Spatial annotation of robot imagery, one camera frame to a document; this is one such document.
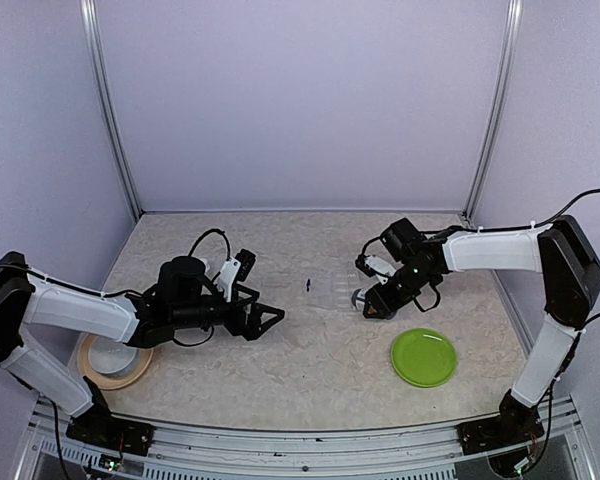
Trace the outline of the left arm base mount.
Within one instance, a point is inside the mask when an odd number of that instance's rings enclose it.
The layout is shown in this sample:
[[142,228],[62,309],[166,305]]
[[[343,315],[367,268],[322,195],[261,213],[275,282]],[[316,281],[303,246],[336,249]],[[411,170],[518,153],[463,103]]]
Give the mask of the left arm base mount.
[[86,376],[83,380],[92,394],[92,405],[85,413],[71,417],[66,436],[118,453],[147,456],[154,427],[149,423],[114,416],[98,386]]

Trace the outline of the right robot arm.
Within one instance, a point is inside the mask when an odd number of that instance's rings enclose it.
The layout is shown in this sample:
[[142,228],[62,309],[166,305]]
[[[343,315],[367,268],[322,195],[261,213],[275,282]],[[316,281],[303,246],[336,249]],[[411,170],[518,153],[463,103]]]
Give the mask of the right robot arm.
[[[444,286],[443,307],[427,316],[413,308],[393,322],[370,320],[370,347],[356,358],[356,408],[362,427],[428,423],[485,413],[521,365],[526,338],[542,323],[540,280],[532,273],[488,272],[455,275]],[[569,395],[588,425],[600,424],[600,301],[578,356],[556,390]],[[399,379],[389,360],[391,335],[422,322],[451,335],[462,369],[446,386],[419,389]]]

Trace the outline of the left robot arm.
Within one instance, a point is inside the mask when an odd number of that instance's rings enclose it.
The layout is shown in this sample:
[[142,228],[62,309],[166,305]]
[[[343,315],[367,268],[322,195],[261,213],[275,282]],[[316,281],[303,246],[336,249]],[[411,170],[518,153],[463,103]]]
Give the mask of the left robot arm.
[[113,443],[120,424],[100,389],[43,348],[28,326],[94,334],[139,349],[172,342],[179,330],[218,326],[257,340],[285,313],[244,286],[255,260],[246,249],[228,254],[210,278],[205,261],[188,253],[162,264],[157,282],[144,292],[105,293],[54,279],[30,268],[23,254],[9,252],[0,259],[0,368],[79,421],[98,444]]

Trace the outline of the clear plastic pill organizer box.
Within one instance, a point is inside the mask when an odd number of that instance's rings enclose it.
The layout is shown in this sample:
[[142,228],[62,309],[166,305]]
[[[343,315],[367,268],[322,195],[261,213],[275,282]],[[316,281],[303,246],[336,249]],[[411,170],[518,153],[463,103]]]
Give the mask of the clear plastic pill organizer box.
[[316,308],[349,311],[359,287],[358,274],[352,270],[310,270],[304,278],[303,300]]

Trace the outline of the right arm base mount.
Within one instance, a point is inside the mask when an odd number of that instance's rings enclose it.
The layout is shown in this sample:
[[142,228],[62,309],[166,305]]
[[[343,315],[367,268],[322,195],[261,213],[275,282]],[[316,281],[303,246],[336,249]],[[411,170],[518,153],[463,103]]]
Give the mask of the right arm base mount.
[[545,431],[538,407],[524,405],[508,390],[496,415],[462,422],[457,433],[463,454],[472,455],[527,442]]

